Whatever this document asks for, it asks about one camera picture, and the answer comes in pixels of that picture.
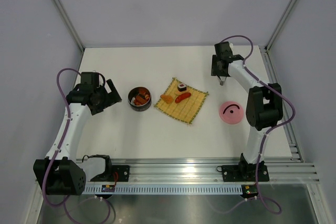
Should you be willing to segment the pink round lid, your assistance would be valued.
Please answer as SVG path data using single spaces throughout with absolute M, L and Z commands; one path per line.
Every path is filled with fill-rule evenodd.
M 219 117 L 227 124 L 240 123 L 244 118 L 244 108 L 237 102 L 227 101 L 219 107 Z

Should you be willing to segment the red sausage toy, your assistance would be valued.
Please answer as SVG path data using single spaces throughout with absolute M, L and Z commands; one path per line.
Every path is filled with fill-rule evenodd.
M 191 96 L 191 93 L 190 92 L 185 92 L 181 95 L 179 95 L 178 97 L 176 97 L 175 99 L 175 103 L 180 103 L 182 102 L 183 100 L 189 98 Z

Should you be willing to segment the round metal lunch box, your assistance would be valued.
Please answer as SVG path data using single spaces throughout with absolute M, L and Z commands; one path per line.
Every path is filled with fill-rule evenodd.
M 135 87 L 128 93 L 130 107 L 138 112 L 147 110 L 152 104 L 150 91 L 145 87 Z

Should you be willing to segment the brown rectangular food toy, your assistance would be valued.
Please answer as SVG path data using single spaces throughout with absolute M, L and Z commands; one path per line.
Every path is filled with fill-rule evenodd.
M 140 105 L 146 104 L 146 100 L 143 100 L 143 99 L 140 99 L 140 98 L 134 98 L 133 103 L 135 105 L 140 106 Z

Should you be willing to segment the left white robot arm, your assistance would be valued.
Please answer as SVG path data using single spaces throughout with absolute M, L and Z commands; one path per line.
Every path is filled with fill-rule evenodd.
M 81 195 L 86 182 L 94 178 L 107 181 L 115 178 L 108 155 L 88 155 L 76 163 L 77 149 L 87 121 L 104 109 L 121 102 L 111 79 L 98 72 L 81 72 L 80 83 L 68 95 L 65 115 L 56 139 L 45 158 L 37 159 L 33 171 L 44 196 Z

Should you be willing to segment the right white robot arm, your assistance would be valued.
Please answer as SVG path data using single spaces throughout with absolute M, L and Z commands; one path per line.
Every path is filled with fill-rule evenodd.
M 238 164 L 222 165 L 219 169 L 225 182 L 269 181 L 263 152 L 267 130 L 275 127 L 283 117 L 281 86 L 278 83 L 262 84 L 252 72 L 246 70 L 241 55 L 232 52 L 228 42 L 215 44 L 212 56 L 211 75 L 220 82 L 227 77 L 234 78 L 247 92 L 245 116 L 250 125 L 245 150 Z

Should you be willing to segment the metal tongs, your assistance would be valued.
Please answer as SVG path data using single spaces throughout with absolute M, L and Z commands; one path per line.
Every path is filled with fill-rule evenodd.
M 218 82 L 220 86 L 223 86 L 226 82 L 227 77 L 217 76 Z

